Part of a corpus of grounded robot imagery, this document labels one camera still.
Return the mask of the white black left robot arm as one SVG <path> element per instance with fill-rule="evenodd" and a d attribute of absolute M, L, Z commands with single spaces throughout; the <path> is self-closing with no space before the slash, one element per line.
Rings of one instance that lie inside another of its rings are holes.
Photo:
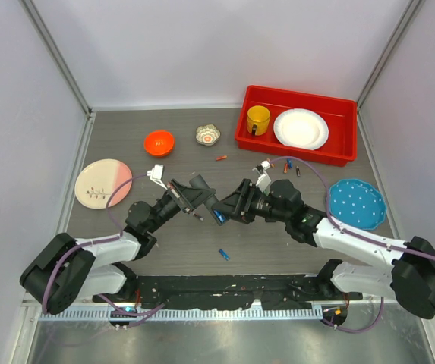
<path fill-rule="evenodd" d="M 23 271 L 20 285 L 51 315 L 85 297 L 126 303 L 137 295 L 137 276 L 126 262 L 145 257 L 156 244 L 152 234 L 179 212 L 190 214 L 215 200 L 216 191 L 200 175 L 187 186 L 171 180 L 154 205 L 131 205 L 120 233 L 92 240 L 54 236 Z"/>

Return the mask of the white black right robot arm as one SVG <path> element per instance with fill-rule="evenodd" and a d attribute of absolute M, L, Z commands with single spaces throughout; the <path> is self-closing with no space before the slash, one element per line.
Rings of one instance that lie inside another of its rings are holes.
<path fill-rule="evenodd" d="M 256 217 L 282 222 L 293 240 L 363 263 L 333 264 L 332 272 L 317 280 L 318 293 L 325 299 L 342 292 L 365 293 L 395 300 L 422 319 L 435 316 L 435 249 L 428 240 L 396 240 L 353 228 L 305 204 L 289 180 L 271 183 L 264 193 L 245 179 L 213 209 L 243 224 Z"/>

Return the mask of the small floral bowl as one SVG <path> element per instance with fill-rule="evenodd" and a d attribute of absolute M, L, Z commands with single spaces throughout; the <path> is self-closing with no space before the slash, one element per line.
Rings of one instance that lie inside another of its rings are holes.
<path fill-rule="evenodd" d="M 202 125 L 196 129 L 195 139 L 200 145 L 212 146 L 220 137 L 221 132 L 214 124 Z"/>

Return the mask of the orange bowl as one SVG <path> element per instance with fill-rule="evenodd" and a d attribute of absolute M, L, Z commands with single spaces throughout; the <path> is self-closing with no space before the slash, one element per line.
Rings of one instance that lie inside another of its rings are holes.
<path fill-rule="evenodd" d="M 169 155 L 174 146 L 175 138 L 167 130 L 155 130 L 149 133 L 143 142 L 145 151 L 157 158 Z"/>

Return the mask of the yellow mug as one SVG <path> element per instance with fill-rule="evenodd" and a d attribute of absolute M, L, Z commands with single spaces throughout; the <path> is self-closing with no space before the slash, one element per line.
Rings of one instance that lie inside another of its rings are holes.
<path fill-rule="evenodd" d="M 261 136 L 267 132 L 270 123 L 270 110 L 262 105 L 255 105 L 247 111 L 247 131 L 253 136 Z"/>

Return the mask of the pink cream plate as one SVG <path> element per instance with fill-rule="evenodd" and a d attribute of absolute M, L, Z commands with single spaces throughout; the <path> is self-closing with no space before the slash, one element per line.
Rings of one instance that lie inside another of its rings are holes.
<path fill-rule="evenodd" d="M 112 193 L 133 177 L 123 162 L 100 159 L 86 166 L 77 176 L 74 193 L 77 201 L 89 209 L 104 209 Z"/>

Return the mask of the white paper plate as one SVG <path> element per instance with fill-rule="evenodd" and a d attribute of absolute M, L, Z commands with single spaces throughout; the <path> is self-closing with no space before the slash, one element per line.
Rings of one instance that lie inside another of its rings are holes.
<path fill-rule="evenodd" d="M 329 139 L 329 128 L 317 113 L 294 108 L 282 112 L 274 121 L 273 132 L 284 146 L 316 150 Z"/>

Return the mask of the red plastic bin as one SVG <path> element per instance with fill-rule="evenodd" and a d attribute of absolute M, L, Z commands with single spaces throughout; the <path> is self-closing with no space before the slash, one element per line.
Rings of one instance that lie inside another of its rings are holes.
<path fill-rule="evenodd" d="M 262 135 L 252 133 L 247 113 L 270 112 Z M 235 131 L 238 147 L 343 167 L 357 158 L 357 104 L 349 99 L 251 85 Z"/>

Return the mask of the blue polka dot plate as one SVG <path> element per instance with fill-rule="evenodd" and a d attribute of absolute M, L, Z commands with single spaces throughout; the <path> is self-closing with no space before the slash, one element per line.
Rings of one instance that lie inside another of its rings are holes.
<path fill-rule="evenodd" d="M 329 208 L 339 221 L 365 231 L 378 228 L 386 219 L 386 204 L 381 193 L 359 179 L 343 179 L 329 188 Z"/>

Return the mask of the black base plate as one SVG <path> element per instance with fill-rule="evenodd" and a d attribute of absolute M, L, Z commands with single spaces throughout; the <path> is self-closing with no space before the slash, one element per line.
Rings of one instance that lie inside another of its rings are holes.
<path fill-rule="evenodd" d="M 138 303 L 143 309 L 164 305 L 176 310 L 246 310 L 255 300 L 264 310 L 309 308 L 313 301 L 361 300 L 361 293 L 342 293 L 323 278 L 307 275 L 138 276 L 114 303 Z"/>

